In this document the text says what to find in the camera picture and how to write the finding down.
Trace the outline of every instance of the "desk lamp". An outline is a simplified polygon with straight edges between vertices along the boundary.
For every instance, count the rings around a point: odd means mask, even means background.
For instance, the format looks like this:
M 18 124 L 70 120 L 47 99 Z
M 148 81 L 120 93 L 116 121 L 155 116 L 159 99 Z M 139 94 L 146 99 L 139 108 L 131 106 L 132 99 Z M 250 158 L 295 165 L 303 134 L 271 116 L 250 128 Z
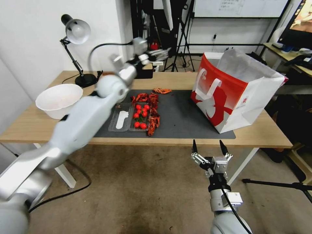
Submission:
M 69 43 L 73 43 L 76 45 L 80 45 L 86 42 L 90 36 L 91 29 L 90 26 L 78 19 L 73 19 L 70 15 L 62 15 L 61 17 L 62 23 L 65 25 L 65 33 L 66 37 L 60 40 L 62 45 L 64 46 L 66 52 L 68 53 L 69 57 L 72 59 L 72 62 L 76 69 L 79 71 L 79 76 L 75 79 L 75 84 L 79 85 L 80 87 L 88 87 L 95 84 L 98 80 L 93 74 L 84 74 L 83 68 L 80 64 L 73 58 L 71 53 L 69 52 L 67 45 Z

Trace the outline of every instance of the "lamp arm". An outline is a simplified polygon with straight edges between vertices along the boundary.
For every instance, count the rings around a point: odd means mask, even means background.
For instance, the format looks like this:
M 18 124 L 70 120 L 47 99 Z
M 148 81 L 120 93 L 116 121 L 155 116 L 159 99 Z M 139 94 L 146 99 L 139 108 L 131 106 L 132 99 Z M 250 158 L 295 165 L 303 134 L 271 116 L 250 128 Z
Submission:
M 61 39 L 60 42 L 62 43 L 62 45 L 64 46 L 66 52 L 68 53 L 69 57 L 72 60 L 72 63 L 74 64 L 74 66 L 76 67 L 76 69 L 79 71 L 80 77 L 84 77 L 83 74 L 83 68 L 80 66 L 80 64 L 74 59 L 74 57 L 72 56 L 72 54 L 69 52 L 67 45 L 70 43 L 69 41 L 65 40 L 65 39 Z

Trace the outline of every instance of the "tripod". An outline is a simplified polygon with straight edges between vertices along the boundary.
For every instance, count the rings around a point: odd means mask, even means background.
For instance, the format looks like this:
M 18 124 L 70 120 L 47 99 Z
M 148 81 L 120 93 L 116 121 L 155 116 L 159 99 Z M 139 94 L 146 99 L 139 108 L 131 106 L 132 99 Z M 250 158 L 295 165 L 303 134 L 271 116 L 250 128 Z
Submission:
M 188 22 L 188 30 L 189 30 L 189 23 L 190 23 L 190 19 L 191 19 L 190 13 L 193 12 L 194 3 L 195 3 L 195 0 L 191 0 L 191 3 L 190 3 L 189 8 L 188 8 L 188 13 L 187 13 L 186 18 L 185 18 L 185 22 Z M 166 61 L 165 61 L 165 66 L 164 66 L 163 71 L 169 69 L 170 67 L 172 67 L 172 68 L 171 68 L 171 71 L 172 71 L 172 72 L 174 72 L 175 69 L 176 69 L 176 71 L 178 71 L 178 68 L 176 67 L 176 59 L 177 59 L 177 56 L 178 56 L 178 53 L 179 53 L 179 49 L 180 49 L 180 47 L 181 47 L 181 42 L 182 42 L 182 38 L 183 38 L 183 37 L 184 37 L 184 40 L 185 40 L 185 47 L 188 49 L 188 55 L 189 55 L 189 58 L 190 58 L 190 61 L 191 61 L 191 64 L 192 64 L 193 71 L 195 71 L 194 65 L 193 65 L 193 61 L 192 61 L 192 57 L 191 57 L 191 54 L 190 54 L 190 52 L 189 52 L 189 44 L 188 44 L 188 40 L 187 40 L 189 31 L 187 31 L 187 34 L 185 35 L 186 23 L 184 23 L 184 22 L 182 21 L 182 11 L 181 11 L 181 14 L 180 14 L 179 17 L 178 17 L 178 20 L 179 20 L 179 24 L 181 25 L 181 32 L 182 32 L 182 34 L 181 34 L 181 36 L 180 36 L 179 45 L 178 45 L 178 47 L 177 47 L 177 49 L 176 49 L 175 59 L 174 59 L 173 63 L 170 64 L 168 67 L 166 67 L 167 61 L 168 61 L 168 59 L 166 59 Z M 184 58 L 184 54 L 183 54 L 182 57 L 183 57 L 183 62 L 184 62 L 184 64 L 186 65 L 186 60 L 185 60 L 185 58 Z
M 295 182 L 292 184 L 285 184 L 285 183 L 274 183 L 274 182 L 258 181 L 258 180 L 251 180 L 251 179 L 242 179 L 242 182 L 245 184 L 261 184 L 261 185 L 270 185 L 270 186 L 298 189 L 298 190 L 301 190 L 304 193 L 304 195 L 309 199 L 309 201 L 312 203 L 312 196 L 308 192 L 308 190 L 312 190 L 311 185 L 304 185 L 300 182 Z

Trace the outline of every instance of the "whiteboard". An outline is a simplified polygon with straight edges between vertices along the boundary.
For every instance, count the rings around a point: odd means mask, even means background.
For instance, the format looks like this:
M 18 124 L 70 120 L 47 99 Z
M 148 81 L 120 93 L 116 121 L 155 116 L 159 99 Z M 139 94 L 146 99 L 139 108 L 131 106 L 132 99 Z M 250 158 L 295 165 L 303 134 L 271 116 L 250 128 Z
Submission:
M 196 0 L 195 17 L 279 17 L 287 0 Z

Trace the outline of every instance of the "plastic container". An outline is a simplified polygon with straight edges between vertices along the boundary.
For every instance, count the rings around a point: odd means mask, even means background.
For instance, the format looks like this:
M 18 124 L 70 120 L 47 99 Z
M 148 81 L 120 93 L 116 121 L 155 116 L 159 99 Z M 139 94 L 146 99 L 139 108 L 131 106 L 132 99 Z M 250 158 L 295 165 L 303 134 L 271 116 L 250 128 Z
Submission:
M 61 119 L 81 98 L 82 93 L 82 88 L 76 84 L 60 84 L 39 94 L 36 106 L 51 118 Z
M 118 103 L 113 108 L 113 117 L 108 127 L 109 132 L 126 132 L 129 129 L 133 114 L 133 105 L 131 103 Z M 128 112 L 128 117 L 124 118 L 123 124 L 117 126 L 119 115 L 121 111 Z
M 135 132 L 146 132 L 147 131 L 147 128 L 146 129 L 141 129 L 140 127 L 139 128 L 135 128 L 134 127 L 134 123 L 136 122 L 136 120 L 133 118 L 133 115 L 134 113 L 136 113 L 136 108 L 135 108 L 135 105 L 140 105 L 142 108 L 144 107 L 144 105 L 149 105 L 149 103 L 147 102 L 137 102 L 133 105 L 133 108 L 131 109 L 131 123 L 130 123 L 130 127 L 129 127 L 129 131 L 135 131 Z M 148 126 L 148 119 L 149 119 L 149 116 L 150 116 L 150 112 L 149 110 L 147 111 L 147 116 L 145 118 L 143 118 L 143 121 L 140 122 L 140 123 L 145 123 L 146 126 Z

